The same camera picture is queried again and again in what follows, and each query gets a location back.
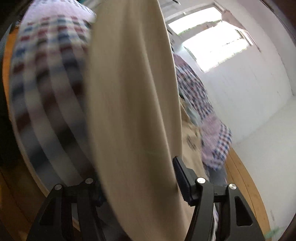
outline silver screw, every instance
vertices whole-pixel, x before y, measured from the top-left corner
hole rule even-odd
[[[91,184],[93,182],[93,179],[92,178],[88,178],[85,180],[85,183],[86,184]]]
[[[233,183],[230,183],[229,184],[229,187],[232,189],[232,190],[235,190],[237,188],[237,186]]]
[[[203,177],[199,177],[198,179],[196,179],[198,183],[203,184],[205,183],[205,179]]]
[[[54,186],[55,190],[60,190],[62,188],[62,185],[61,184],[56,184]]]

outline wooden floor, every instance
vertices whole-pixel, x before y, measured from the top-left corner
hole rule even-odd
[[[17,30],[9,35],[4,54],[3,84],[7,101],[9,64],[16,35]],[[264,204],[251,176],[233,149],[229,152],[226,170],[228,182],[238,186],[255,214],[262,232],[266,234],[270,231],[270,226]],[[22,159],[17,160],[13,167],[0,167],[0,219],[15,241],[26,240],[34,217],[45,198],[34,180],[38,178],[32,178]]]

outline window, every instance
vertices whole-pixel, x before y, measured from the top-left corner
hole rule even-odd
[[[181,43],[204,72],[253,45],[246,30],[223,21],[224,12],[211,5],[168,23],[173,38],[178,38],[176,42]]]

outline bright window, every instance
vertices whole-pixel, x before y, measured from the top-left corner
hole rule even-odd
[[[206,23],[206,22],[216,22],[221,21],[222,15],[215,8],[210,7],[198,12],[189,14],[185,17],[179,18],[171,23],[168,26],[176,33],[180,34],[185,30],[196,27],[197,25]]]
[[[220,22],[183,43],[204,72],[243,51],[249,45],[243,35],[226,22]]]

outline white floor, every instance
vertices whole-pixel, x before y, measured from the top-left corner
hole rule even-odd
[[[234,145],[264,202],[271,228],[284,227],[296,212],[296,97],[249,137]]]

